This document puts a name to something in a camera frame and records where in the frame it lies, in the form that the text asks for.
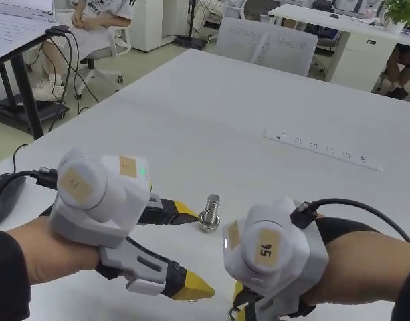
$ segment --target computer mouse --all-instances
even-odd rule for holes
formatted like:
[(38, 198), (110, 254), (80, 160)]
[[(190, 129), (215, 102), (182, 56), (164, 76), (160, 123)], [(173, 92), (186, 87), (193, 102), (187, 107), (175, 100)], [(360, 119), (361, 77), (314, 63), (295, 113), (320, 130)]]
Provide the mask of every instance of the computer mouse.
[[(0, 175), (0, 187), (7, 180), (11, 174)], [(17, 177), (11, 181), (4, 189), (0, 196), (0, 223), (4, 221), (13, 210), (16, 202), (20, 196), (20, 193), (25, 185), (25, 177)]]

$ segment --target metal bolt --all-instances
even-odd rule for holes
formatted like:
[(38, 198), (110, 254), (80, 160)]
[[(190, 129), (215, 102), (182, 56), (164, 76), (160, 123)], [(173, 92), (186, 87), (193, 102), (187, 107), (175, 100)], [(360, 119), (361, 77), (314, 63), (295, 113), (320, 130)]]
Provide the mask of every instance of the metal bolt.
[(219, 196), (212, 194), (207, 198), (206, 209), (199, 215), (199, 228), (205, 233), (210, 233), (218, 228)]

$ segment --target white cabinet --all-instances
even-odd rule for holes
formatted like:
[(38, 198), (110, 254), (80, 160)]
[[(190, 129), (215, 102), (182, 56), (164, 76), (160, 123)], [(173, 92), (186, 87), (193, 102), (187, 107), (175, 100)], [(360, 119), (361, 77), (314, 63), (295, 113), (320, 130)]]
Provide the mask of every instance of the white cabinet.
[(395, 45), (389, 37), (342, 33), (326, 81), (370, 92)]
[(186, 35), (189, 0), (136, 0), (130, 26), (134, 49), (150, 51)]

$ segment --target black sleeve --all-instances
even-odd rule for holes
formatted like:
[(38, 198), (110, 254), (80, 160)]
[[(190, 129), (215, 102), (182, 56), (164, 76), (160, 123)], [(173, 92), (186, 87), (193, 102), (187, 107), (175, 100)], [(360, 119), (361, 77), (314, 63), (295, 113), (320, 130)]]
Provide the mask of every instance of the black sleeve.
[(391, 321), (410, 321), (410, 274), (399, 292)]
[(20, 321), (29, 317), (29, 285), (20, 245), (0, 232), (0, 321)]

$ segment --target white shorts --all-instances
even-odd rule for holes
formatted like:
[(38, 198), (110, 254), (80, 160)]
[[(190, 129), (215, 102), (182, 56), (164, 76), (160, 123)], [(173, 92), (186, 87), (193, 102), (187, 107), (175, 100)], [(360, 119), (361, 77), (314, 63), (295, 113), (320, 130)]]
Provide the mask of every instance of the white shorts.
[[(77, 29), (72, 25), (72, 14), (73, 12), (63, 12), (56, 13), (56, 20), (61, 25), (67, 25), (72, 34), (75, 36), (78, 42), (78, 53), (80, 54), (80, 60), (86, 58), (89, 54), (94, 51), (110, 47), (110, 40), (108, 38), (108, 30), (105, 27), (100, 27), (97, 30), (86, 31), (84, 29)], [(67, 35), (71, 40), (71, 45), (73, 49), (73, 60), (77, 57), (76, 43), (72, 35)], [(68, 42), (63, 37), (53, 37), (52, 40), (55, 44), (63, 51), (65, 57), (68, 59), (70, 54), (70, 49)]]

